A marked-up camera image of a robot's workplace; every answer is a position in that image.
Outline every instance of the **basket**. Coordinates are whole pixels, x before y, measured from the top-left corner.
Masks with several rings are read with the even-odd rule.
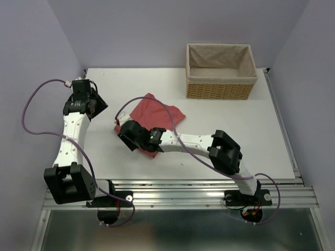
[[[257,79],[248,44],[187,45],[187,98],[248,99]]]

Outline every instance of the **folded red cloth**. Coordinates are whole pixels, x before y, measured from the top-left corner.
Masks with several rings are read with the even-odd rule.
[[[151,93],[147,93],[146,97],[155,98]],[[167,106],[170,110],[175,125],[179,124],[185,115],[175,106]],[[137,121],[141,126],[150,130],[154,127],[166,128],[172,130],[172,123],[170,117],[164,107],[155,100],[142,99],[141,102],[131,112],[130,117]],[[114,130],[119,133],[120,126],[115,126]],[[158,152],[149,153],[148,151],[140,149],[148,156],[155,158]]]

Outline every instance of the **white table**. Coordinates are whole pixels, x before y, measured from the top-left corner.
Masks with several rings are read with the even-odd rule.
[[[86,78],[95,81],[109,105],[92,120],[85,139],[96,178],[227,179],[185,153],[159,153],[151,159],[124,145],[113,130],[114,116],[125,102],[150,92],[186,115],[177,126],[178,132],[212,134],[224,130],[241,146],[242,161],[252,174],[263,172],[275,179],[293,179],[263,71],[258,69],[257,73],[259,79],[248,100],[202,100],[186,99],[184,69],[88,69]],[[138,102],[126,107],[125,112],[131,113]]]

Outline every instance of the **gray wall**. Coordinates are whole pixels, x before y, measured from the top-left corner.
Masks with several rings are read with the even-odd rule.
[[[335,242],[335,2],[311,0],[279,53],[271,80],[298,166],[314,186]]]
[[[190,42],[249,43],[272,66],[307,0],[48,0],[84,67],[184,67]]]
[[[46,0],[2,3],[0,34],[0,250],[29,250],[46,191],[43,171],[59,139],[26,134],[20,115],[39,83],[71,80],[81,66]],[[28,110],[29,127],[61,132],[68,95],[59,83],[41,90]]]

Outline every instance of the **purple cable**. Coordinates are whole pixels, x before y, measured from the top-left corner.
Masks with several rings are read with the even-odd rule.
[[[96,187],[99,189],[99,191],[101,191],[102,193],[104,193],[105,195],[113,198],[113,199],[116,199],[116,200],[120,200],[120,201],[123,201],[123,202],[126,202],[128,204],[130,204],[133,208],[132,210],[132,214],[129,216],[129,218],[127,218],[126,220],[124,220],[123,222],[121,223],[118,223],[118,224],[114,224],[114,225],[107,225],[105,224],[104,222],[101,222],[101,224],[103,224],[104,226],[108,226],[108,227],[116,227],[116,226],[121,226],[125,223],[127,223],[132,217],[133,215],[135,214],[135,206],[134,204],[131,202],[131,201],[128,201],[128,200],[125,200],[123,198],[120,198],[120,197],[117,197],[117,196],[114,196],[114,195],[111,195],[110,193],[102,190],[100,187],[97,186],[97,183],[96,183],[96,180],[95,180],[95,174],[94,174],[94,170],[93,170],[93,166],[92,166],[92,163],[89,159],[89,157],[87,156],[87,154],[84,152],[84,150],[73,140],[73,139],[69,139],[67,138],[65,135],[63,134],[60,134],[60,133],[56,133],[56,132],[49,132],[49,131],[45,131],[45,132],[33,132],[33,131],[30,131],[27,127],[26,127],[26,124],[25,124],[25,116],[26,116],[26,112],[27,112],[27,108],[31,102],[31,100],[33,99],[33,97],[35,96],[35,94],[39,91],[39,89],[46,85],[47,83],[50,83],[50,82],[62,82],[63,84],[65,84],[65,81],[61,80],[61,79],[51,79],[51,80],[48,80],[44,83],[42,83],[39,87],[36,88],[36,90],[31,94],[30,98],[28,99],[24,109],[23,109],[23,112],[22,112],[22,117],[21,117],[21,124],[22,124],[22,127],[23,129],[32,134],[32,135],[55,135],[55,136],[58,136],[58,137],[61,137],[63,139],[66,139],[68,141],[70,141],[72,144],[75,145],[75,147],[77,147],[78,151],[84,156],[84,158],[86,159],[88,165],[90,166],[90,170],[91,170],[91,173],[92,173],[92,177],[95,181],[95,185]]]
[[[131,102],[133,102],[133,101],[135,101],[135,100],[138,100],[138,99],[151,99],[151,100],[154,100],[154,101],[160,103],[160,104],[164,107],[164,109],[167,111],[167,113],[168,113],[168,115],[169,115],[169,117],[170,117],[170,121],[171,121],[171,124],[172,124],[173,132],[174,132],[174,134],[176,135],[176,137],[177,137],[178,141],[180,142],[180,144],[182,145],[182,147],[183,147],[183,148],[184,148],[184,149],[185,149],[185,150],[186,150],[186,151],[187,151],[193,158],[195,158],[197,161],[199,161],[200,163],[204,164],[204,165],[207,166],[208,168],[210,168],[210,169],[212,169],[213,171],[216,171],[217,173],[219,173],[219,174],[221,174],[221,175],[224,175],[224,176],[226,176],[226,177],[228,177],[228,178],[232,178],[231,176],[226,175],[226,174],[224,174],[224,173],[222,173],[222,172],[216,170],[214,167],[208,165],[206,162],[204,162],[202,159],[200,159],[197,155],[195,155],[190,149],[188,149],[188,147],[184,144],[184,142],[183,142],[183,141],[179,138],[179,136],[178,136],[178,133],[177,133],[177,130],[176,130],[176,125],[175,125],[175,123],[174,123],[173,116],[172,116],[170,110],[168,109],[168,107],[167,107],[165,104],[163,104],[163,103],[162,103],[161,101],[159,101],[158,99],[151,98],[151,97],[137,97],[137,98],[133,98],[133,99],[129,100],[128,102],[126,102],[126,103],[121,107],[121,109],[116,113],[116,115],[115,115],[115,120],[117,120],[117,117],[119,116],[119,114],[123,111],[123,109],[124,109],[127,105],[129,105]],[[254,176],[259,176],[259,175],[263,175],[263,176],[267,177],[267,178],[274,184],[274,186],[276,187],[277,192],[278,192],[278,205],[277,205],[276,211],[273,213],[273,215],[272,215],[269,219],[267,219],[267,220],[265,220],[265,221],[263,221],[263,222],[256,223],[256,225],[263,225],[263,224],[265,224],[265,223],[271,221],[271,220],[277,215],[277,213],[278,213],[278,211],[279,211],[279,208],[280,208],[280,205],[281,205],[281,193],[280,193],[280,191],[279,191],[279,187],[278,187],[277,183],[276,183],[276,182],[275,182],[269,175],[264,174],[264,173],[258,173],[258,174],[255,174]],[[252,179],[254,176],[251,176],[251,177],[244,177],[244,178],[234,178],[234,179],[247,180],[247,179]]]

